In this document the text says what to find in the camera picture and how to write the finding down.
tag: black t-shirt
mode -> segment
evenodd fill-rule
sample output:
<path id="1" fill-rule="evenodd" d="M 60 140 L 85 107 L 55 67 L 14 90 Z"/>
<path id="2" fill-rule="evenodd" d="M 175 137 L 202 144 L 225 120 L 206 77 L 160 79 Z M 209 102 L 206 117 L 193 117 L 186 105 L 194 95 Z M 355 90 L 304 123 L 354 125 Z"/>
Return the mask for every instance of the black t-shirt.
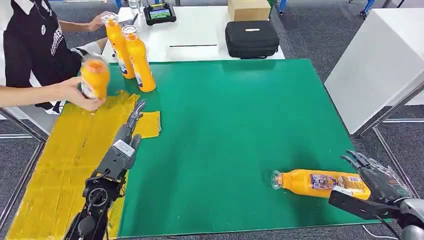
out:
<path id="1" fill-rule="evenodd" d="M 0 86 L 48 86 L 78 74 L 81 56 L 68 49 L 48 0 L 0 2 Z M 59 104 L 36 106 L 59 113 Z"/>

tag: bottle cap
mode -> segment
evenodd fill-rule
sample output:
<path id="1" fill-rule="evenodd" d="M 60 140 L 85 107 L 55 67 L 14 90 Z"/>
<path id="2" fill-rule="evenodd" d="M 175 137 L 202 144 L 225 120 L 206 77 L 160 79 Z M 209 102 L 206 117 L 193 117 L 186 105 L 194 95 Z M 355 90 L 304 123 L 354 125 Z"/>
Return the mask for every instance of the bottle cap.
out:
<path id="1" fill-rule="evenodd" d="M 82 63 L 82 66 L 89 72 L 100 73 L 103 71 L 109 71 L 108 64 L 97 56 L 86 57 Z"/>
<path id="2" fill-rule="evenodd" d="M 113 27 L 118 25 L 118 15 L 113 12 L 105 12 L 101 15 L 100 20 L 106 27 Z"/>
<path id="3" fill-rule="evenodd" d="M 271 186 L 273 189 L 280 189 L 283 185 L 283 174 L 277 170 L 272 172 Z"/>
<path id="4" fill-rule="evenodd" d="M 134 40 L 138 37 L 138 29 L 135 25 L 126 25 L 122 28 L 123 36 L 128 40 Z"/>

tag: human arm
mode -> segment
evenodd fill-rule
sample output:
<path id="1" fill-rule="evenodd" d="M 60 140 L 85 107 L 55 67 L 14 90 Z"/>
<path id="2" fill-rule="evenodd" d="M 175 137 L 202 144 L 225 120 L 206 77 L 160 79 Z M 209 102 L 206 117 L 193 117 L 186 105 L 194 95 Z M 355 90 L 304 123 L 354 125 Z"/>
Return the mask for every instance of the human arm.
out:
<path id="1" fill-rule="evenodd" d="M 59 24 L 63 32 L 94 32 L 104 25 L 102 20 L 100 19 L 104 13 L 107 12 L 104 11 L 101 14 L 95 16 L 95 18 L 88 23 L 76 23 L 59 20 Z"/>
<path id="2" fill-rule="evenodd" d="M 87 99 L 78 90 L 81 77 L 43 87 L 0 86 L 0 107 L 15 107 L 50 101 L 67 100 L 88 111 L 94 111 L 105 99 Z"/>

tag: human hand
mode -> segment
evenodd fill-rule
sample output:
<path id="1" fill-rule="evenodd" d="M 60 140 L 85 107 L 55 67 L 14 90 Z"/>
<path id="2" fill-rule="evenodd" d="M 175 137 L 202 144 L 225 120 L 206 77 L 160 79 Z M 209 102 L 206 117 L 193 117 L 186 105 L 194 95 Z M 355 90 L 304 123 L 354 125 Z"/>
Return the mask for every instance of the human hand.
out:
<path id="1" fill-rule="evenodd" d="M 58 90 L 61 95 L 65 97 L 67 101 L 85 109 L 88 111 L 94 111 L 106 102 L 106 98 L 103 99 L 88 99 L 83 96 L 78 85 L 81 83 L 82 78 L 80 76 L 71 77 L 66 81 L 57 84 Z"/>
<path id="2" fill-rule="evenodd" d="M 101 14 L 95 16 L 95 18 L 88 23 L 87 25 L 87 29 L 89 32 L 94 32 L 97 31 L 99 28 L 101 28 L 103 25 L 102 20 L 100 19 L 102 17 L 103 14 L 108 13 L 108 11 L 104 11 Z"/>

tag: yellow tape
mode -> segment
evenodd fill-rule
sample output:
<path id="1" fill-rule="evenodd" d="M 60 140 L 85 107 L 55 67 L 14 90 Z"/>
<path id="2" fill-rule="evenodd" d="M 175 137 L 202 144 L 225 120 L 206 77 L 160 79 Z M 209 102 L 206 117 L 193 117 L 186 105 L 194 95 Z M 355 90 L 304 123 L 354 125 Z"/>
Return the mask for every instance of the yellow tape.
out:
<path id="1" fill-rule="evenodd" d="M 85 179 L 99 165 L 119 127 L 127 121 L 138 99 L 121 92 L 91 113 L 66 104 L 38 160 L 32 178 L 7 233 L 8 240 L 62 240 L 81 211 Z M 134 134 L 159 136 L 160 112 L 145 112 Z M 118 236 L 124 198 L 108 214 L 110 238 Z"/>

